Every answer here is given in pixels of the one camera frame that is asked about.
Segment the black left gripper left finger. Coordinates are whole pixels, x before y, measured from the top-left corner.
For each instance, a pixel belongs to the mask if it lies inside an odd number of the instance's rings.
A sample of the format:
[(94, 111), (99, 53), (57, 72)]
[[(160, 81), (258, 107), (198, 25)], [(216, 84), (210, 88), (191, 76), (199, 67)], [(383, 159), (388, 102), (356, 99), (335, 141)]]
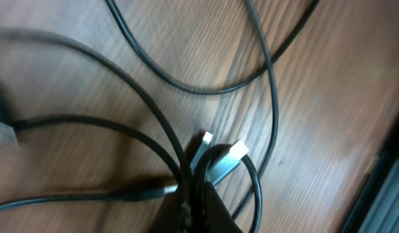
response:
[(166, 194), (148, 233), (188, 233), (192, 226), (192, 190)]

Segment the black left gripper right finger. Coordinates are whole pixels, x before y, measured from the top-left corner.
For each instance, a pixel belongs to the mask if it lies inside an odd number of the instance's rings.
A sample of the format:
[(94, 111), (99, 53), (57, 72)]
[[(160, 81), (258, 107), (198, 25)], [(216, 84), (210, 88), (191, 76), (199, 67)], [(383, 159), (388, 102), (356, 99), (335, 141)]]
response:
[(202, 225), (206, 233), (242, 233), (210, 182), (201, 191)]

